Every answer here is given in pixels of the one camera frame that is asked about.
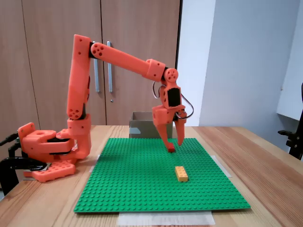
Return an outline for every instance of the black cable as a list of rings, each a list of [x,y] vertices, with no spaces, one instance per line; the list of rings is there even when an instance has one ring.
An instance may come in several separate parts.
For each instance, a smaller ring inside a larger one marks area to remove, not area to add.
[[[17,137],[18,137],[18,133],[14,133],[14,134],[9,135],[7,138],[5,138],[3,141],[0,142],[0,146],[14,141],[15,139],[17,139]]]

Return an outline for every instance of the orange block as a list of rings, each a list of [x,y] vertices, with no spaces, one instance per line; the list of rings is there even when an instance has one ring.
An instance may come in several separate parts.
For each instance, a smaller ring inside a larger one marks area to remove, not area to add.
[[[185,171],[185,168],[183,166],[176,166],[175,172],[178,178],[178,181],[180,182],[186,182],[188,181],[188,175]]]

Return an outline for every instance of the cardboard box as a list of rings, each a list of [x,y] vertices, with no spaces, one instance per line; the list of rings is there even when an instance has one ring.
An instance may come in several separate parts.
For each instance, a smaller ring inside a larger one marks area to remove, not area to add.
[[[172,123],[166,129],[168,138],[171,138]],[[152,121],[152,112],[133,112],[129,122],[129,138],[160,138]]]

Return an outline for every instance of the wooden cabinet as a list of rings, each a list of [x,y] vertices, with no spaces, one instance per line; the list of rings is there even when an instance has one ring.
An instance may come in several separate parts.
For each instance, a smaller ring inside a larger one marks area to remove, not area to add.
[[[0,34],[0,140],[3,140],[28,122],[39,129],[21,1],[0,1]],[[8,157],[11,145],[0,147],[0,161]]]
[[[101,0],[103,43],[143,60],[155,59],[175,67],[178,0]],[[152,111],[160,100],[152,95],[153,81],[112,66],[113,92],[108,89],[104,63],[108,125],[128,125],[132,111]]]
[[[102,40],[99,0],[23,1],[29,61],[41,129],[66,128],[66,105],[74,34]],[[93,61],[87,113],[92,124],[106,124],[103,64],[95,91]]]

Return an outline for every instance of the light gray wall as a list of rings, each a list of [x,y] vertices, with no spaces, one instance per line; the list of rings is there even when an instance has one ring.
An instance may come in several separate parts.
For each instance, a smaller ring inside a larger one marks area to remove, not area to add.
[[[303,82],[303,1],[300,2],[294,40],[277,112],[300,120],[302,113],[301,85]]]
[[[287,150],[276,113],[299,0],[216,0],[200,125],[243,126]]]
[[[198,126],[206,77],[210,39],[214,21],[215,0],[185,0],[182,6],[179,38],[178,85],[195,108],[186,126]],[[191,107],[185,105],[187,114]]]

